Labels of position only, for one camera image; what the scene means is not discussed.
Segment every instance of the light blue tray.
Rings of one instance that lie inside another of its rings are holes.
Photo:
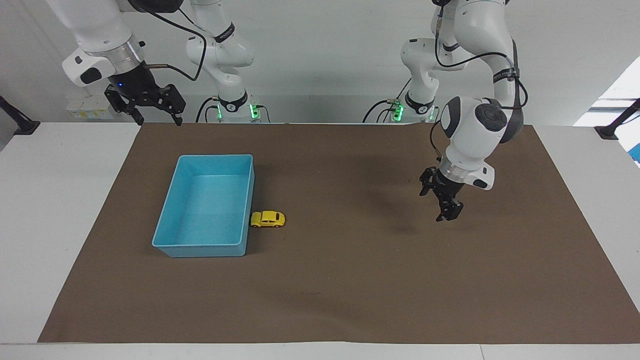
[[[253,197],[253,156],[183,155],[152,244],[172,258],[243,256]]]

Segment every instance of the brown paper mat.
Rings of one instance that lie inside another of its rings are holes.
[[[532,127],[434,220],[429,125],[145,124],[40,342],[640,343],[640,315]],[[438,143],[446,141],[438,132]],[[243,258],[151,246],[182,154],[253,154]]]

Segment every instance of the window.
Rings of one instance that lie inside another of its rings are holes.
[[[611,87],[592,105],[574,126],[605,126],[616,120],[633,102],[640,98],[640,58],[616,80]],[[632,120],[639,113],[631,116]],[[616,135],[620,145],[630,152],[640,144],[640,118],[618,128]]]

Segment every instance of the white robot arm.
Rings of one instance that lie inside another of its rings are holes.
[[[464,184],[493,187],[495,171],[484,160],[522,130],[526,101],[520,100],[524,87],[517,49],[504,22],[508,1],[432,1],[441,6],[431,23],[436,39],[409,40],[403,48],[403,61],[413,76],[403,99],[408,107],[404,113],[420,118],[432,109],[438,89],[438,81],[429,74],[432,70],[462,70],[468,61],[482,58],[494,73],[494,98],[455,97],[442,110],[442,128],[451,144],[440,166],[420,177],[420,195],[434,190],[441,209],[437,221],[443,221],[460,214],[463,204],[456,194]]]
[[[46,0],[60,21],[74,34],[78,49],[63,61],[71,81],[86,86],[108,78],[104,94],[117,112],[124,112],[142,125],[137,106],[153,106],[169,113],[182,124],[186,103],[175,86],[156,84],[145,63],[143,42],[138,42],[120,15],[115,0]],[[149,3],[155,12],[174,12],[181,0]],[[126,10],[138,10],[131,3]]]
[[[207,47],[204,69],[218,89],[219,119],[223,122],[255,120],[259,115],[252,97],[235,69],[253,63],[253,47],[236,33],[234,23],[225,12],[223,0],[191,0],[191,8],[195,26],[205,32],[207,43],[203,44],[199,38],[190,38],[187,54],[197,64],[203,47]]]

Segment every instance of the table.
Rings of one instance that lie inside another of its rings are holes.
[[[640,304],[640,169],[590,128],[536,130],[632,300]],[[0,343],[37,340],[138,131],[135,124],[43,123],[0,152]],[[637,359],[640,345],[2,345],[0,358],[446,356]]]

